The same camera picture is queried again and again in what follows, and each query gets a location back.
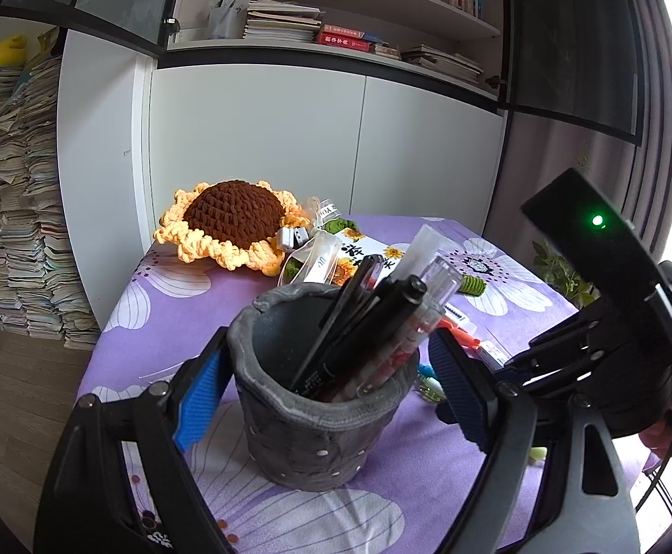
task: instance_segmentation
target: crocheted sunflower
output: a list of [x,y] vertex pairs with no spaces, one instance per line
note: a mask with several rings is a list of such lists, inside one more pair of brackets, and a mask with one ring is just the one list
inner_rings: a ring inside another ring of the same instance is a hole
[[280,227],[307,223],[293,194],[272,191],[266,181],[198,183],[192,192],[175,192],[154,239],[176,244],[183,262],[209,257],[230,271],[246,265],[272,277],[285,256],[276,248]]

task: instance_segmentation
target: screw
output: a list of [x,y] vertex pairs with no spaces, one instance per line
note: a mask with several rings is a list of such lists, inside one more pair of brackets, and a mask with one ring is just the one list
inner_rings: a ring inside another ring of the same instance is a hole
[[169,383],[167,383],[166,381],[157,381],[156,383],[152,383],[149,386],[149,393],[152,396],[156,397],[164,396],[168,390],[169,390]]
[[504,396],[508,396],[510,398],[515,398],[518,396],[518,386],[510,383],[509,381],[503,381],[502,383],[499,383],[498,391]]
[[592,406],[590,400],[587,399],[585,394],[575,394],[572,399],[577,406],[580,406],[583,409],[588,409],[590,406]]
[[77,401],[81,409],[89,409],[95,404],[97,396],[95,394],[85,394]]

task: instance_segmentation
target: pencil case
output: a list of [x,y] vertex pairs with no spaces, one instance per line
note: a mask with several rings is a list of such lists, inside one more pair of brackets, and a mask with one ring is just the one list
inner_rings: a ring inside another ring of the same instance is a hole
[[286,488],[323,492],[352,479],[416,377],[417,352],[381,388],[350,402],[317,402],[282,387],[337,293],[320,283],[276,287],[228,329],[250,455]]

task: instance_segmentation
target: orange object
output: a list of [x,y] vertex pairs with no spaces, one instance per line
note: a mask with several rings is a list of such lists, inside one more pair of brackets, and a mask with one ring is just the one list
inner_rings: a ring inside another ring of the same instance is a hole
[[465,348],[471,348],[472,350],[477,350],[479,348],[479,340],[472,337],[464,329],[459,329],[454,323],[452,323],[448,318],[444,317],[438,322],[438,327],[445,327],[451,331],[451,334],[454,336],[454,339],[462,344]]

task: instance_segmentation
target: brown crochet center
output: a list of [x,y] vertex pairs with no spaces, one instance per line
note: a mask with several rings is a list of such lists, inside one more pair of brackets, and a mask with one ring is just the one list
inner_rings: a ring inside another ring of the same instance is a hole
[[195,198],[183,218],[191,229],[249,249],[252,243],[277,234],[283,214],[272,192],[235,180],[211,185]]

